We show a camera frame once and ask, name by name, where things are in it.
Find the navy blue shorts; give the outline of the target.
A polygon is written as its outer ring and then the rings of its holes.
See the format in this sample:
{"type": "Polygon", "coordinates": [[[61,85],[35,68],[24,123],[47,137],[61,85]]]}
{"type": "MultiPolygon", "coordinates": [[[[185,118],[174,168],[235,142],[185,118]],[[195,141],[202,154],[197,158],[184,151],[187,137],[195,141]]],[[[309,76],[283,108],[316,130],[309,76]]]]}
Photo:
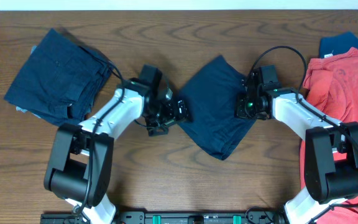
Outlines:
{"type": "Polygon", "coordinates": [[[244,93],[243,74],[222,55],[202,67],[178,95],[190,113],[179,126],[210,156],[226,160],[254,125],[254,119],[235,117],[237,96],[244,93]]]}

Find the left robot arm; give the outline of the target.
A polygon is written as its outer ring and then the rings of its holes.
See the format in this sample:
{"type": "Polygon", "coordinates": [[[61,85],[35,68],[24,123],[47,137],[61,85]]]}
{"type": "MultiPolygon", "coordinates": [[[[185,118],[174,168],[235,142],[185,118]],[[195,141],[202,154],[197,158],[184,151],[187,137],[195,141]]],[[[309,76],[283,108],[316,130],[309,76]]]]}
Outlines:
{"type": "Polygon", "coordinates": [[[140,117],[149,136],[158,136],[189,115],[185,101],[170,87],[159,88],[162,77],[158,68],[144,65],[139,77],[122,79],[111,100],[92,117],[58,128],[44,187],[73,210],[43,214],[41,223],[114,223],[117,210],[107,190],[115,140],[140,117]]]}

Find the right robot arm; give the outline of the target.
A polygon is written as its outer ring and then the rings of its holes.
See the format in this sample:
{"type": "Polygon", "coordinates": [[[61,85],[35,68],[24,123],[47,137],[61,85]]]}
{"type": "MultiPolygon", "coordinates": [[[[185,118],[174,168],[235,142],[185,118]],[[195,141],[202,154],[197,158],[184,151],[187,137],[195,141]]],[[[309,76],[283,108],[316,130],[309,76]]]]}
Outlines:
{"type": "Polygon", "coordinates": [[[236,117],[276,119],[305,143],[305,187],[269,217],[271,223],[315,223],[336,207],[348,207],[347,200],[358,197],[358,122],[334,119],[298,90],[282,87],[273,65],[254,69],[241,85],[236,117]]]}

